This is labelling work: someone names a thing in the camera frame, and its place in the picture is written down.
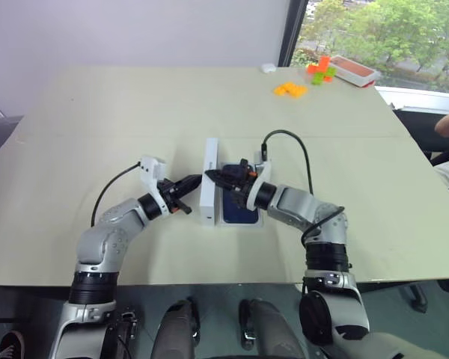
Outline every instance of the white wall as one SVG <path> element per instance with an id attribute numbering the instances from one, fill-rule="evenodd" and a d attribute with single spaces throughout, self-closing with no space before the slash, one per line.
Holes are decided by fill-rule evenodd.
<path id="1" fill-rule="evenodd" d="M 74 64 L 277 63 L 289 0 L 0 0 L 0 109 Z"/>

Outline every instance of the sneaker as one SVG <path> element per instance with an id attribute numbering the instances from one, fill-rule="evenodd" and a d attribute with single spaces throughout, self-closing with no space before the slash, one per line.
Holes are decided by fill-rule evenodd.
<path id="1" fill-rule="evenodd" d="M 0 359 L 23 359 L 25 343 L 18 331 L 11 331 L 1 339 Z"/>

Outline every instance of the green foliage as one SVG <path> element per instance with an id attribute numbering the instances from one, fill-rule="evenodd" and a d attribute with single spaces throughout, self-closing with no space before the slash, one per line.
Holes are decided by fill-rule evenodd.
<path id="1" fill-rule="evenodd" d="M 416 82 L 418 88 L 449 92 L 449 0 L 375 0 L 354 6 L 322 0 L 300 35 L 299 44 L 316 46 L 297 49 L 292 66 L 340 53 L 383 72 L 386 85 L 400 76 L 409 87 Z M 401 61 L 417 64 L 416 71 L 403 73 Z"/>

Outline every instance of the wire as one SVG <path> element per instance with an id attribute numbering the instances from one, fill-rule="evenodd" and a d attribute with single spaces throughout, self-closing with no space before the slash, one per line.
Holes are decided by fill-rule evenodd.
<path id="1" fill-rule="evenodd" d="M 103 188 L 103 190 L 100 192 L 100 196 L 98 196 L 97 198 L 97 202 L 95 202 L 95 207 L 93 208 L 93 212 L 91 213 L 91 226 L 95 225 L 95 217 L 97 216 L 97 210 L 98 210 L 98 205 L 100 204 L 100 201 L 102 200 L 103 195 L 105 194 L 106 190 L 109 188 L 110 185 L 112 185 L 112 183 L 114 181 L 116 181 L 118 178 L 120 178 L 121 176 L 123 176 L 124 174 L 127 174 L 128 172 L 130 172 L 131 170 L 134 170 L 135 168 L 140 167 L 140 162 L 138 162 L 136 165 L 133 165 L 130 168 L 127 168 L 125 171 L 120 172 L 119 174 L 117 174 L 115 177 L 112 178 L 112 180 L 110 182 L 108 182 L 106 184 L 106 186 Z"/>
<path id="2" fill-rule="evenodd" d="M 321 221 L 311 225 L 307 230 L 305 230 L 301 236 L 301 243 L 304 246 L 305 245 L 305 239 L 306 236 L 311 233 L 313 230 L 315 230 L 316 228 L 322 226 L 324 223 L 326 223 L 327 221 L 332 220 L 334 217 L 336 217 L 337 215 L 339 215 L 340 213 L 342 213 L 344 211 L 344 207 L 339 206 L 332 214 L 328 215 L 327 217 L 323 218 Z"/>
<path id="3" fill-rule="evenodd" d="M 133 359 L 132 353 L 129 352 L 128 345 L 123 341 L 123 339 L 121 339 L 120 336 L 118 336 L 117 338 L 118 338 L 118 341 L 123 346 L 123 348 L 125 349 L 126 355 L 128 355 L 128 359 Z"/>
<path id="4" fill-rule="evenodd" d="M 266 142 L 268 139 L 276 135 L 278 133 L 282 133 L 288 136 L 291 136 L 295 140 L 298 141 L 299 146 L 301 146 L 302 152 L 305 154 L 305 160 L 306 160 L 306 172 L 308 173 L 308 187 L 309 187 L 309 193 L 314 194 L 313 191 L 313 181 L 311 179 L 311 167 L 309 165 L 309 157 L 308 157 L 308 151 L 306 150 L 305 144 L 302 143 L 301 138 L 298 137 L 298 135 L 292 133 L 291 131 L 287 131 L 286 129 L 276 129 L 275 131 L 271 131 L 263 140 L 263 143 L 261 144 L 261 157 L 263 158 L 263 161 L 266 161 L 268 159 L 268 151 L 267 151 L 267 145 Z"/>

